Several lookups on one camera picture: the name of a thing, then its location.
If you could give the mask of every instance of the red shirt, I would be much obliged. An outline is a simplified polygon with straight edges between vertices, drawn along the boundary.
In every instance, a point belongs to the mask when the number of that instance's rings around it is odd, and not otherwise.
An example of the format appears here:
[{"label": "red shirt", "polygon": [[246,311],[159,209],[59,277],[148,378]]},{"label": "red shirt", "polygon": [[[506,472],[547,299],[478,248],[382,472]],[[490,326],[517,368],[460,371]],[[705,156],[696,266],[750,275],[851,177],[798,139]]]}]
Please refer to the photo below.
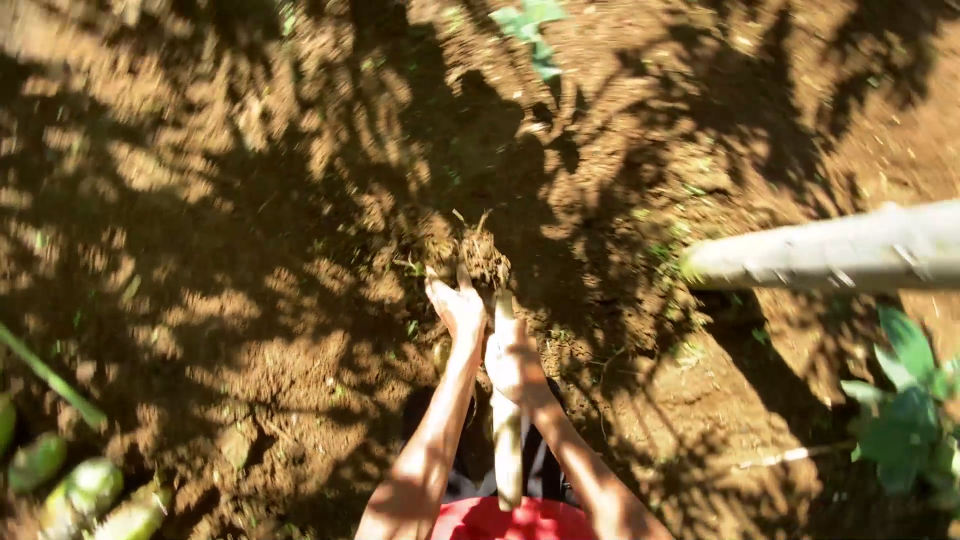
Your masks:
[{"label": "red shirt", "polygon": [[524,497],[501,512],[496,497],[476,497],[440,507],[430,540],[596,540],[587,515],[557,501]]}]

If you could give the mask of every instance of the green stalk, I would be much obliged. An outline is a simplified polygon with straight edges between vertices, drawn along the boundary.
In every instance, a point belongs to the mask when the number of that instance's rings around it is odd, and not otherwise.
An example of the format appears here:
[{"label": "green stalk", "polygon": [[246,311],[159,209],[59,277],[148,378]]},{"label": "green stalk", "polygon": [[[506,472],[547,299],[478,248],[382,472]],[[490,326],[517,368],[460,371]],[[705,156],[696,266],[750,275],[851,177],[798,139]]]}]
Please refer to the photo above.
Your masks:
[{"label": "green stalk", "polygon": [[23,359],[24,362],[34,370],[34,373],[45,380],[55,392],[60,394],[68,403],[74,406],[84,417],[91,428],[98,430],[100,426],[107,422],[107,415],[85,400],[83,396],[70,387],[65,380],[61,379],[52,369],[47,367],[37,355],[35,355],[22,341],[17,339],[7,327],[0,323],[0,341],[3,341],[8,347]]}]

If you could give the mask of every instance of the tilled soil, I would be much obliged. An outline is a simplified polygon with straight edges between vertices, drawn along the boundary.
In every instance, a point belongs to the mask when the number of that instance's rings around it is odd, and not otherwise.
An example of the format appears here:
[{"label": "tilled soil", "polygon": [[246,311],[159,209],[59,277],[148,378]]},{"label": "tilled soil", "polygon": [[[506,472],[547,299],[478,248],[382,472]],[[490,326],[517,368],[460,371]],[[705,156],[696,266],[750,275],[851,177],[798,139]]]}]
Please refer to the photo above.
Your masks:
[{"label": "tilled soil", "polygon": [[[945,535],[850,463],[838,381],[872,377],[877,303],[960,350],[960,298],[694,295],[674,262],[957,197],[956,7],[567,0],[548,86],[489,19],[509,4],[0,7],[0,321],[110,418],[5,351],[17,442],[166,472],[164,538],[349,537],[436,378],[421,266],[491,234],[474,278],[513,289],[569,414],[676,536]],[[44,495],[7,498],[4,537]]]}]

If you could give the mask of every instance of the leafy plant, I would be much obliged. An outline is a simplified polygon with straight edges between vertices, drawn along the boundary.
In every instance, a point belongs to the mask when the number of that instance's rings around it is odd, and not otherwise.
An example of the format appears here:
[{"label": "leafy plant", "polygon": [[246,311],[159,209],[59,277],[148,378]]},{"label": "leafy plant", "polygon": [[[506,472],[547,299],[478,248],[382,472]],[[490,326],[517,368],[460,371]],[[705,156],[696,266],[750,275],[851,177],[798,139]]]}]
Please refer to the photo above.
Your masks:
[{"label": "leafy plant", "polygon": [[566,18],[564,9],[556,0],[520,0],[523,11],[501,8],[490,14],[507,37],[515,37],[530,44],[534,69],[548,81],[563,71],[553,62],[553,47],[540,35],[540,24]]},{"label": "leafy plant", "polygon": [[893,351],[875,347],[883,374],[896,392],[862,380],[843,380],[843,391],[861,405],[851,460],[876,463],[890,494],[909,491],[917,477],[933,488],[933,505],[960,510],[960,429],[943,402],[960,391],[960,356],[938,367],[923,330],[902,312],[879,309],[880,325]]}]

